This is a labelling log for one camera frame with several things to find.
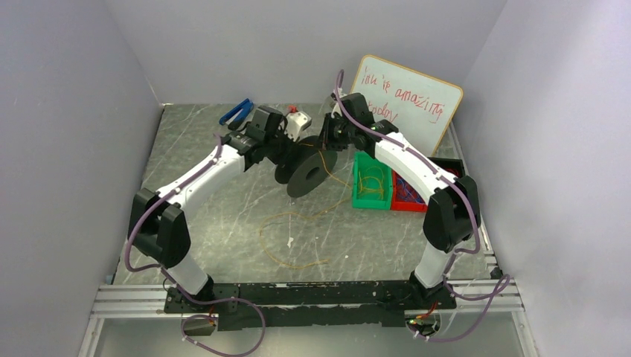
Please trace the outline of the dark grey perforated spool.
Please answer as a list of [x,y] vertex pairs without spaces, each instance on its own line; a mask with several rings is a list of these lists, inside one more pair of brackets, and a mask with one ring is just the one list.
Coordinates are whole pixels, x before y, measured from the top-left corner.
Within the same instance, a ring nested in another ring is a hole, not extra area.
[[313,191],[336,165],[337,152],[320,149],[317,139],[314,135],[301,139],[275,168],[275,180],[286,185],[289,197],[296,199]]

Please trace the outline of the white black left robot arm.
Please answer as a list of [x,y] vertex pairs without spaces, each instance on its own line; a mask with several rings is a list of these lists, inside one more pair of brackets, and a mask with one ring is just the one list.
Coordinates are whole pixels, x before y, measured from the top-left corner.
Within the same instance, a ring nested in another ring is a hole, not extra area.
[[156,191],[143,188],[132,201],[124,264],[131,272],[158,268],[186,305],[202,312],[218,303],[214,281],[190,252],[188,219],[223,185],[267,158],[279,164],[310,127],[302,111],[255,109],[244,124],[231,122],[213,151],[175,181]]

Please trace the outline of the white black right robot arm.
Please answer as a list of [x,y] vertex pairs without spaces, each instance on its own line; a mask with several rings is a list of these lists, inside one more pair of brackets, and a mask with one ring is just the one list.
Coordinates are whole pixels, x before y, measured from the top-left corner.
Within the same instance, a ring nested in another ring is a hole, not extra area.
[[473,178],[458,177],[414,148],[390,121],[374,118],[360,93],[336,100],[324,116],[318,144],[342,151],[352,145],[388,166],[420,195],[427,206],[422,237],[427,244],[409,278],[415,303],[438,303],[451,296],[447,282],[460,254],[480,250],[480,207]]

